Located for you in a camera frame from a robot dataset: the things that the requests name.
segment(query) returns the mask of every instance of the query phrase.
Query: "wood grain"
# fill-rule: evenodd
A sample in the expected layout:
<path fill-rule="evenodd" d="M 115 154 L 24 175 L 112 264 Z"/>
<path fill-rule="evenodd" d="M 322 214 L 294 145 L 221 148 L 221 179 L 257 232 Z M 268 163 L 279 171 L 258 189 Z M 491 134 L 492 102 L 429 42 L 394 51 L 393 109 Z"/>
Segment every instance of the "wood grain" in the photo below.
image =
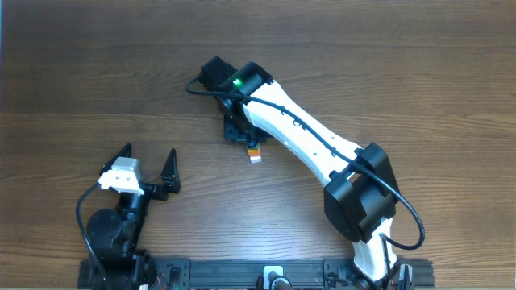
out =
<path fill-rule="evenodd" d="M 0 287 L 72 288 L 87 257 L 77 198 L 125 142 L 181 194 L 142 247 L 191 259 L 352 257 L 310 170 L 275 141 L 250 165 L 212 98 L 184 85 L 215 55 L 263 65 L 335 133 L 388 153 L 427 228 L 439 287 L 514 287 L 516 3 L 4 1 Z M 98 192 L 85 220 L 116 203 Z M 393 236 L 415 239 L 398 207 Z"/>

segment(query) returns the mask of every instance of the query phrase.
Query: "tabletop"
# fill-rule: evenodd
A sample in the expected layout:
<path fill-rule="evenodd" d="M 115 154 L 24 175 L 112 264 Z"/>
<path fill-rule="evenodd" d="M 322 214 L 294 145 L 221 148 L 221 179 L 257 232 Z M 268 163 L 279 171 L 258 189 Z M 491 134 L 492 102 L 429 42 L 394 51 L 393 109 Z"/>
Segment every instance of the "tabletop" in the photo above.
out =
<path fill-rule="evenodd" d="M 181 193 L 140 243 L 191 259 L 351 258 L 312 172 L 274 140 L 251 164 L 212 97 L 185 84 L 254 61 L 300 107 L 382 146 L 427 229 L 439 287 L 514 286 L 516 2 L 4 1 L 0 287 L 73 288 L 88 257 L 79 196 L 131 142 L 143 180 L 177 149 Z M 117 194 L 92 193 L 84 220 Z M 397 207 L 393 237 L 417 228 Z"/>

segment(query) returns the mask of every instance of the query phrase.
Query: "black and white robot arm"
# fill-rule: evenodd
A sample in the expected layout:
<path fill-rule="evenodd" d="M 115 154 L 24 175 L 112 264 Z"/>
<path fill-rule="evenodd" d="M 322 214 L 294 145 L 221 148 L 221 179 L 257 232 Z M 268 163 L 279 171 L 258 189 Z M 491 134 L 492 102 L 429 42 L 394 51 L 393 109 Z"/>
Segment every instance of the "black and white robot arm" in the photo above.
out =
<path fill-rule="evenodd" d="M 195 81 L 207 92 L 191 89 Z M 391 246 L 395 242 L 389 236 L 400 198 L 420 229 L 418 244 L 409 247 L 421 245 L 424 228 L 414 209 L 399 194 L 386 153 L 375 143 L 362 149 L 328 130 L 292 101 L 259 65 L 248 63 L 237 71 L 216 56 L 202 67 L 199 77 L 186 90 L 216 98 L 225 126 L 238 131 L 230 137 L 225 135 L 226 139 L 249 144 L 270 135 L 317 176 L 324 187 L 325 214 L 352 241 L 355 265 L 370 282 L 388 281 L 397 270 L 397 256 Z M 350 182 L 356 173 L 361 174 Z"/>

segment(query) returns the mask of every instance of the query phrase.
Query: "wooden surface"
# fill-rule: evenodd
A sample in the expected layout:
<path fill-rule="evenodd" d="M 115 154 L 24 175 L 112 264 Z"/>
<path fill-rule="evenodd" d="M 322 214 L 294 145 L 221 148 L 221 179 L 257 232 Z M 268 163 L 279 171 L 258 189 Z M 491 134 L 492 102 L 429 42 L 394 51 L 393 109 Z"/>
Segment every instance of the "wooden surface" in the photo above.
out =
<path fill-rule="evenodd" d="M 440 287 L 514 286 L 516 2 L 6 0 L 0 287 L 76 285 L 78 197 L 125 142 L 144 180 L 171 147 L 181 194 L 141 246 L 191 259 L 352 257 L 312 173 L 275 141 L 250 165 L 210 97 L 184 85 L 215 55 L 263 65 L 346 139 L 380 144 L 420 213 Z M 112 207 L 98 191 L 84 219 Z M 393 236 L 417 230 L 398 206 Z"/>

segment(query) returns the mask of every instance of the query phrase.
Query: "extended robot arm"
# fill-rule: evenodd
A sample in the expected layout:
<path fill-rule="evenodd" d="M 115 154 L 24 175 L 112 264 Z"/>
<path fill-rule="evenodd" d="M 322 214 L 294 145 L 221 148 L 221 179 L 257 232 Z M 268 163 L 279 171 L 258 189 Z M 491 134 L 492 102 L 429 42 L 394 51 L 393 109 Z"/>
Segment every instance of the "extended robot arm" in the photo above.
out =
<path fill-rule="evenodd" d="M 296 105 L 272 76 L 257 64 L 249 63 L 236 71 L 216 56 L 202 67 L 198 79 L 208 91 L 250 95 L 293 112 L 340 153 L 360 162 L 397 189 L 389 159 L 380 147 L 372 143 L 362 150 L 356 143 L 328 130 Z M 216 99 L 226 124 L 232 122 L 239 132 L 233 141 L 241 141 L 241 136 L 246 136 L 243 140 L 248 142 L 253 139 L 263 141 L 263 131 L 283 143 L 308 166 L 324 187 L 328 219 L 353 242 L 356 267 L 372 283 L 388 280 L 396 271 L 397 257 L 391 245 L 382 241 L 380 234 L 389 237 L 397 202 L 393 195 L 368 176 L 360 176 L 351 183 L 348 179 L 356 173 L 355 169 L 332 155 L 283 111 L 257 101 L 243 101 L 230 94 L 228 97 L 219 94 Z"/>

